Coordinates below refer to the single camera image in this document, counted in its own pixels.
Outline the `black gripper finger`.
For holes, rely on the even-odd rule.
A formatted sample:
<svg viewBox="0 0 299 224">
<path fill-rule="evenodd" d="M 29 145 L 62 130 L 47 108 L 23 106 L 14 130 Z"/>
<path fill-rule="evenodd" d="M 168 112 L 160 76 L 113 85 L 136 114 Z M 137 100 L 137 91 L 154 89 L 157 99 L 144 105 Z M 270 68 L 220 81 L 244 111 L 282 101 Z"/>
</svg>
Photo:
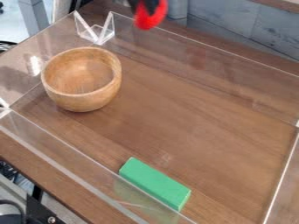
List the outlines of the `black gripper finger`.
<svg viewBox="0 0 299 224">
<path fill-rule="evenodd" d="M 138 3 L 138 0 L 126 0 L 126 2 L 128 2 L 132 13 L 136 14 L 136 6 Z"/>
<path fill-rule="evenodd" d="M 157 6 L 158 6 L 158 0 L 144 0 L 144 7 L 149 15 L 154 14 L 154 10 Z"/>
</svg>

